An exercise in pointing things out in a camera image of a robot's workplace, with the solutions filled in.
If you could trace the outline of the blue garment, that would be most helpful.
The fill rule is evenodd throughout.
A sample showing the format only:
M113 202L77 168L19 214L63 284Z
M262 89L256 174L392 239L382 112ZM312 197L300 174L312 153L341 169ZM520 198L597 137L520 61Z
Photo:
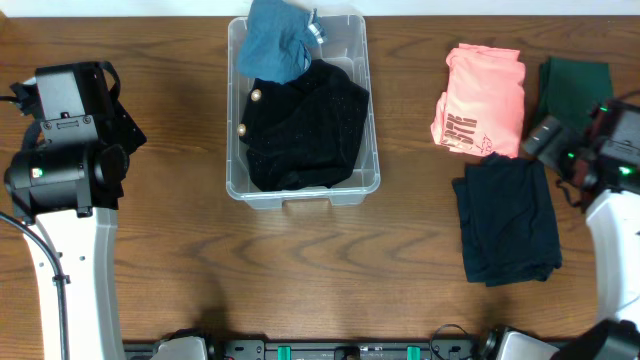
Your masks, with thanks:
M285 84L309 69L310 48L326 41L316 9L303 9L282 0L255 0L237 69L250 78Z

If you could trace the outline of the black knit cardigan gold buttons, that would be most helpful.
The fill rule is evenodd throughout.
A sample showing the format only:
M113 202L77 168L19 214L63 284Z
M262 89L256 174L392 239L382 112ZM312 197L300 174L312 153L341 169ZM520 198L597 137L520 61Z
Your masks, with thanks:
M262 192L326 187L353 174L370 92L321 59L296 80L254 81L240 127L252 183Z

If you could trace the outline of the clear plastic storage bin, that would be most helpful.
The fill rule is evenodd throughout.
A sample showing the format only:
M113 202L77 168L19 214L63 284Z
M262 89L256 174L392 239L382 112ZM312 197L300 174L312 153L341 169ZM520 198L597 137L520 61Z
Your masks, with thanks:
M247 17L228 27L228 194L254 209L361 203L380 184L364 18L314 17L303 35L308 67L285 84L238 68L257 30Z

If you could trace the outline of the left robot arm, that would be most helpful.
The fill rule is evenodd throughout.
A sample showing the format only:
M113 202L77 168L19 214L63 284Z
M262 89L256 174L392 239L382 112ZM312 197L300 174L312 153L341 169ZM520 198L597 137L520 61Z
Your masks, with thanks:
M146 137L119 101L107 61L38 68L6 100L31 115L4 174L34 264L44 356L125 356L114 281L118 201Z

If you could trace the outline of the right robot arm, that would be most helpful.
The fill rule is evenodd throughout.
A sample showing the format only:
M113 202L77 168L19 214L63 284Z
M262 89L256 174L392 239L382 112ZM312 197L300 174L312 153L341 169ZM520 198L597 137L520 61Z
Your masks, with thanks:
M596 108L578 132L547 116L527 153L575 187L596 259L597 324L555 353L557 359L639 356L639 109L620 100Z

